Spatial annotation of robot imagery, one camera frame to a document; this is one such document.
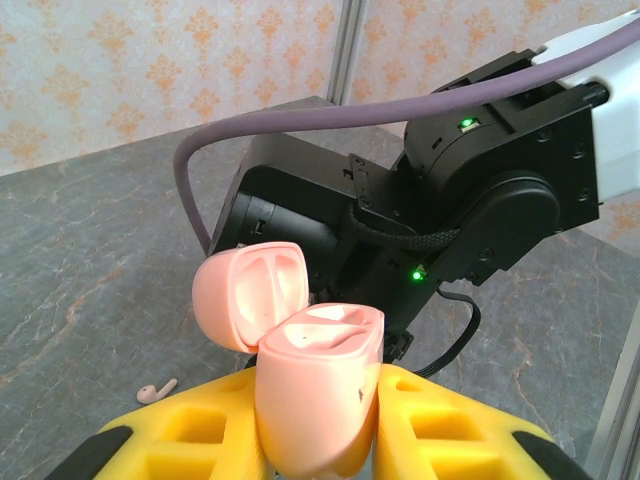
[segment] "yellow gripper pad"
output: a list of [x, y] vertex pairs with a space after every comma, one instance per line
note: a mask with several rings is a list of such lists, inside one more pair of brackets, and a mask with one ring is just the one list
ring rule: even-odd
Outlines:
[[[273, 479], [254, 389], [250, 368], [117, 418], [47, 479]], [[540, 428], [401, 367], [382, 366], [378, 406], [376, 480], [588, 478]]]

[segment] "earbud case lid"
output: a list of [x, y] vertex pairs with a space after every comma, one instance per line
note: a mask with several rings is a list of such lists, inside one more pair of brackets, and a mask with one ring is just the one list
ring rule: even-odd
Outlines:
[[269, 242], [217, 253], [196, 272], [192, 298], [196, 321], [210, 340], [256, 353], [267, 333], [309, 305], [302, 250]]

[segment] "green led light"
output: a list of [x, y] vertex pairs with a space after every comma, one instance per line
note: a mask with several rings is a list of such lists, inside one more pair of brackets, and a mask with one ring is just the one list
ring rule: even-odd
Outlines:
[[411, 272], [411, 279], [414, 282], [422, 282], [427, 278], [427, 272], [422, 265], [419, 265], [413, 272]]

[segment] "black bracket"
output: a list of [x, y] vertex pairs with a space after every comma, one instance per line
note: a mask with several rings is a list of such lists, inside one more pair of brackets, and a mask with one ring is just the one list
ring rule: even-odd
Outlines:
[[408, 331], [402, 332], [394, 343], [388, 343], [387, 339], [384, 342], [384, 363], [393, 363], [394, 360], [401, 360], [404, 357], [407, 350], [413, 343], [413, 335]]

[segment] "black cable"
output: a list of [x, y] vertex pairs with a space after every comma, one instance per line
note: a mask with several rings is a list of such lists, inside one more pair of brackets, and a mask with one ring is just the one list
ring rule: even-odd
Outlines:
[[348, 236], [370, 245], [399, 248], [422, 253], [439, 252], [447, 248], [460, 234], [459, 229], [428, 235], [391, 235], [365, 225], [356, 218], [353, 205], [347, 207], [343, 231]]
[[471, 297], [467, 295], [462, 295], [461, 293], [450, 293], [443, 292], [438, 289], [438, 294], [447, 300], [453, 300], [456, 302], [464, 302], [471, 305], [471, 318], [469, 319], [469, 324], [467, 328], [464, 329], [462, 335], [455, 341], [453, 345], [447, 350], [440, 358], [434, 360], [426, 367], [417, 370], [413, 373], [419, 375], [422, 378], [429, 378], [438, 373], [444, 367], [449, 365], [451, 362], [455, 360], [455, 358], [460, 354], [462, 349], [469, 343], [471, 337], [478, 331], [478, 327], [480, 326], [480, 318], [482, 317], [482, 313], [480, 312], [480, 307], [476, 305], [476, 302], [473, 301]]

